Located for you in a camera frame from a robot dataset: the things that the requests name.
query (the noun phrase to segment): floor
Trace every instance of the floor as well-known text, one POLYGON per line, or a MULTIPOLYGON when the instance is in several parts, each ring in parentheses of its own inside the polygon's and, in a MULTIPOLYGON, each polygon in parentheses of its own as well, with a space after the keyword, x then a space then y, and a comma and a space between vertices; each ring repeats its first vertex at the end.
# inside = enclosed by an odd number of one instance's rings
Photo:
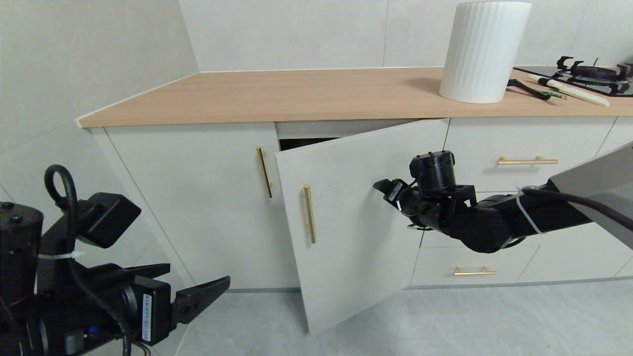
POLYGON ((633 280, 407 290, 317 336, 299 293, 226 294, 178 352, 203 355, 633 355, 633 280))

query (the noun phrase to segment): black cable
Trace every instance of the black cable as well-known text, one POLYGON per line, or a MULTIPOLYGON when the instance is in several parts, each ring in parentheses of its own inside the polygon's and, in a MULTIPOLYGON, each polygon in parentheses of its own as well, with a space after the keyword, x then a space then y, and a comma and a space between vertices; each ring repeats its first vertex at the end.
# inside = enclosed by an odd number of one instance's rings
MULTIPOLYGON (((73 182, 73 177, 70 175, 70 172, 66 169, 66 167, 62 165, 52 165, 46 169, 44 173, 44 185, 46 190, 48 191, 51 198, 55 201, 55 204, 60 207, 62 210, 66 210, 66 214, 68 216, 68 226, 66 227, 66 243, 67 243, 67 253, 71 253, 75 250, 75 240, 79 234, 78 226, 79 226, 79 212, 78 212, 78 199, 77 199, 77 191, 75 190, 75 183, 73 182), (66 197, 63 198, 55 188, 55 183, 53 181, 53 176, 55 173, 59 174, 61 177, 61 181, 64 185, 64 191, 66 197)), ((79 289, 84 292, 88 298, 92 299, 100 308, 102 308, 110 317, 116 322, 121 333, 123 334, 123 356, 130 356, 132 353, 132 332, 130 331, 130 327, 128 326, 125 319, 116 312, 116 310, 112 309, 101 297, 99 297, 91 288, 88 286, 86 280, 81 276, 77 271, 76 261, 74 258, 68 259, 68 269, 70 270, 70 274, 75 281, 75 284, 79 287, 79 289)))
POLYGON ((614 209, 611 209, 610 207, 602 203, 599 203, 595 200, 583 198, 581 196, 576 196, 572 194, 561 193, 557 191, 546 191, 546 190, 534 189, 534 188, 523 188, 521 189, 521 191, 525 195, 538 196, 540 198, 551 199, 551 200, 563 200, 569 203, 576 203, 579 205, 583 205, 617 222, 621 226, 624 226, 625 229, 629 231, 633 231, 633 220, 631 220, 627 216, 621 213, 618 213, 614 209))
POLYGON ((135 344, 136 346, 138 346, 141 350, 143 350, 144 356, 151 356, 152 355, 152 351, 149 350, 149 347, 143 345, 142 343, 140 343, 138 341, 133 341, 132 343, 135 344))

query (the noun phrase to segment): open cabinet door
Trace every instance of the open cabinet door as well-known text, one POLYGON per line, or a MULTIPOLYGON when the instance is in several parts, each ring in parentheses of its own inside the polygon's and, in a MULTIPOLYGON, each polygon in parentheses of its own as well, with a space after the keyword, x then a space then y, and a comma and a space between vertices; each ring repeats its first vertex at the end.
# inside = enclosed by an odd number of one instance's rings
POLYGON ((442 150, 448 123, 421 120, 276 154, 310 333, 410 285, 422 234, 372 186, 410 178, 415 155, 442 150))

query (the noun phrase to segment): wall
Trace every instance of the wall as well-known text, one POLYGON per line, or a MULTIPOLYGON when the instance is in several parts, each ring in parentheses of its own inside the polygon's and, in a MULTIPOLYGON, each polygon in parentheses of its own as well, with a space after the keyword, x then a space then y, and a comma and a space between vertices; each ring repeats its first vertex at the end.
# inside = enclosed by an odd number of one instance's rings
MULTIPOLYGON (((202 72, 443 66, 466 0, 180 0, 202 72)), ((633 61, 633 0, 530 0, 517 64, 633 61)))
MULTIPOLYGON (((95 137, 75 121, 197 72, 178 2, 0 1, 0 35, 2 199, 38 208, 49 227, 61 216, 43 185, 53 163, 70 170, 81 198, 98 191, 128 195, 95 137)), ((80 262, 172 262, 163 280, 184 288, 191 278, 174 272, 182 262, 160 243, 155 223, 145 209, 110 249, 78 243, 87 252, 80 262)), ((185 331, 179 326, 155 354, 175 354, 185 331)))

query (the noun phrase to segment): white vase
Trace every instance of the white vase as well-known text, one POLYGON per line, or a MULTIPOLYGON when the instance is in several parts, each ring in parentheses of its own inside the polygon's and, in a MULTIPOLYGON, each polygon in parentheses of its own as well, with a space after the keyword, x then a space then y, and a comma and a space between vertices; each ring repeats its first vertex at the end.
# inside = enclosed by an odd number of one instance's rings
POLYGON ((503 99, 532 4, 457 5, 439 94, 466 103, 503 99))

